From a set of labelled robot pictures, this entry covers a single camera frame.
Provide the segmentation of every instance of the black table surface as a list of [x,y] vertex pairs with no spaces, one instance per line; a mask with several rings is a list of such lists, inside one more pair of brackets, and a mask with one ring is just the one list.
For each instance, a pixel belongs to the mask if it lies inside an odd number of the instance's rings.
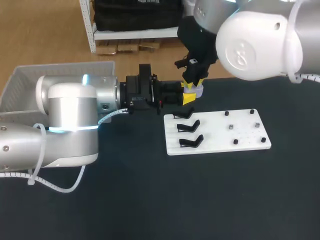
[[[257,109],[272,148],[168,156],[163,116],[119,115],[99,128],[98,160],[73,193],[0,179],[0,238],[319,240],[320,84],[279,77],[204,87],[196,112]],[[40,176],[68,188],[79,170]]]

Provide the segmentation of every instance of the white plate with black pegs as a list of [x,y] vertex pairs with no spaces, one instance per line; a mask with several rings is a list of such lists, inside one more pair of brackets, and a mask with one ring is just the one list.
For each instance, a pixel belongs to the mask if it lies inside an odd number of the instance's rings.
[[256,109],[164,116],[170,156],[266,150],[271,142]]

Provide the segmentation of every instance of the yellow part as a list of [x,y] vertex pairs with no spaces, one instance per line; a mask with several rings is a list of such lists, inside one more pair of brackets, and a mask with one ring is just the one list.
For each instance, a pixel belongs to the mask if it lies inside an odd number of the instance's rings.
[[197,96],[196,93],[184,93],[183,94],[183,106],[196,100],[196,96]]
[[193,82],[187,83],[186,80],[183,80],[183,87],[187,86],[189,90],[192,88],[193,84]]
[[204,82],[204,80],[205,80],[204,78],[200,79],[197,87],[199,87],[199,85],[202,84]]

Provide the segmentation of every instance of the white plastic basket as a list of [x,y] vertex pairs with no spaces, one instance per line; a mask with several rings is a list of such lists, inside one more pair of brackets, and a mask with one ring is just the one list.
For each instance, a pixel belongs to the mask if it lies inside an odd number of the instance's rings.
[[49,65],[17,66],[0,97],[0,122],[33,126],[48,126],[48,117],[42,114],[36,102],[36,84],[43,75],[114,76],[115,62],[80,62]]

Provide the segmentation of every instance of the metal shelf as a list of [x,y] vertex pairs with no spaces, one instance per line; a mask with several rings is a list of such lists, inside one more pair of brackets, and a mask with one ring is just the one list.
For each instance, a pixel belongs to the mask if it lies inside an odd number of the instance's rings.
[[142,31],[98,31],[96,24],[91,24],[90,0],[79,0],[83,22],[92,53],[96,52],[96,40],[120,40],[120,39],[158,39],[176,38],[178,27],[165,29],[149,29]]
[[94,40],[176,38],[178,27],[142,31],[95,31]]

